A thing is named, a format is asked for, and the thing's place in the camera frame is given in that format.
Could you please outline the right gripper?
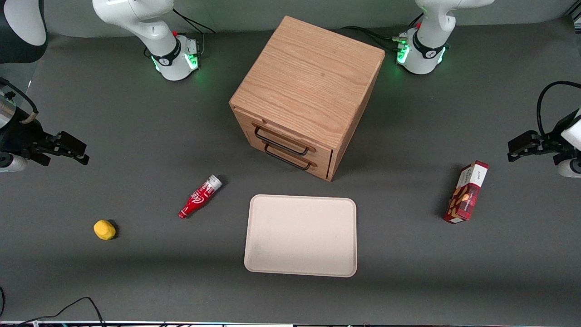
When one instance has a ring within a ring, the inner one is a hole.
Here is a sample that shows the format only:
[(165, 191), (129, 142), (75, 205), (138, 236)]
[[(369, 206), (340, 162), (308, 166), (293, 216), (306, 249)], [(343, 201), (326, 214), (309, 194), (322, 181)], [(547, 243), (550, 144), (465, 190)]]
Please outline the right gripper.
[(67, 132), (59, 132), (57, 137), (49, 134), (38, 120), (24, 124), (25, 115), (23, 110), (17, 110), (1, 128), (1, 166), (26, 166), (29, 161), (49, 166), (49, 155), (72, 158), (82, 165), (89, 163), (84, 142)]

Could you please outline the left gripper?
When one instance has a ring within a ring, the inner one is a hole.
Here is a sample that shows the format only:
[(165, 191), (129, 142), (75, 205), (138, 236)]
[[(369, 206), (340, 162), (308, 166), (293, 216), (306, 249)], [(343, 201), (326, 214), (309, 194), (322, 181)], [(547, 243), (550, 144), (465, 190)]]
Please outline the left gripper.
[(529, 130), (511, 139), (508, 142), (508, 161), (515, 162), (519, 158), (550, 153), (555, 154), (553, 162), (556, 165), (569, 159), (580, 159), (580, 110), (576, 109), (558, 121), (553, 131), (543, 136), (542, 142), (539, 137), (538, 132)]

